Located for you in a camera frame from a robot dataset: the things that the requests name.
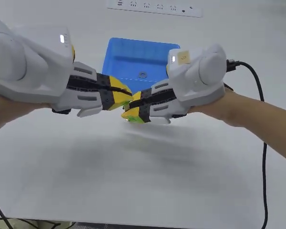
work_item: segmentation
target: white tabletop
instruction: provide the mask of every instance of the white tabletop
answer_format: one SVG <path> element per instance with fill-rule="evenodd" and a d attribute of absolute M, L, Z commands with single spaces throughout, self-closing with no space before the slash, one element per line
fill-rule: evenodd
<path fill-rule="evenodd" d="M 286 109 L 286 0 L 197 0 L 203 18 L 108 10 L 103 0 L 0 0 L 14 25 L 64 24 L 77 59 L 102 69 L 111 37 L 222 44 Z M 258 98 L 242 67 L 225 79 Z M 122 110 L 79 119 L 39 110 L 0 130 L 0 207 L 8 217 L 204 229 L 260 228 L 262 142 L 201 114 L 131 125 Z M 286 160 L 269 149 L 269 229 L 286 228 Z"/>

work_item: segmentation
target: yellow sticker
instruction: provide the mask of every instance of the yellow sticker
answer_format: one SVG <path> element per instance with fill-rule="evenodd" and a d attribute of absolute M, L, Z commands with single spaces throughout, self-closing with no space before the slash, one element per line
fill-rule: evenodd
<path fill-rule="evenodd" d="M 177 54 L 177 59 L 179 65 L 191 63 L 190 52 L 189 51 L 179 52 Z"/>

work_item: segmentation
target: power strip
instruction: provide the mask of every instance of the power strip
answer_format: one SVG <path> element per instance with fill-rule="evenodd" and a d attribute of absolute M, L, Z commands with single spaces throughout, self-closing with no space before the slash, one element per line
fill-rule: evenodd
<path fill-rule="evenodd" d="M 203 10 L 192 5 L 175 4 L 165 0 L 107 0 L 107 8 L 114 10 L 130 10 L 138 12 L 170 14 L 201 18 Z"/>

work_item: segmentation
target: blue plastic bin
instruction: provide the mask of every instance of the blue plastic bin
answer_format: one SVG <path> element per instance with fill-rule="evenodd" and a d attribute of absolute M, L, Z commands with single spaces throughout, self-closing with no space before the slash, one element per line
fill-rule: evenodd
<path fill-rule="evenodd" d="M 118 78 L 136 93 L 167 78 L 168 53 L 179 48 L 177 44 L 111 38 L 102 73 Z"/>

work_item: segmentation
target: power cord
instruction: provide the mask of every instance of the power cord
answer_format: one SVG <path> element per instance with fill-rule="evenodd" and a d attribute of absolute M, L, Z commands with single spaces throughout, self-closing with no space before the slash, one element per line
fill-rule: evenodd
<path fill-rule="evenodd" d="M 8 221 L 8 219 L 5 217 L 5 215 L 3 214 L 3 212 L 1 211 L 0 209 L 0 217 L 2 218 L 2 220 L 5 222 L 6 226 L 9 228 L 9 229 L 14 229 L 10 222 Z"/>
<path fill-rule="evenodd" d="M 262 89 L 261 82 L 259 81 L 258 75 L 254 68 L 242 61 L 234 61 L 234 60 L 227 60 L 227 72 L 234 71 L 236 70 L 237 66 L 244 66 L 247 69 L 250 70 L 252 75 L 254 76 L 254 79 L 256 81 L 256 85 L 258 88 L 258 93 L 260 100 L 262 102 L 265 101 L 264 99 L 264 93 Z M 264 210 L 265 210 L 265 218 L 264 218 L 264 223 L 262 226 L 262 229 L 265 229 L 268 223 L 268 204 L 267 204 L 267 185 L 266 185 L 266 157 L 267 157 L 267 144 L 264 142 L 263 146 L 263 157 L 262 157 L 262 177 L 263 177 L 263 201 L 264 201 Z"/>

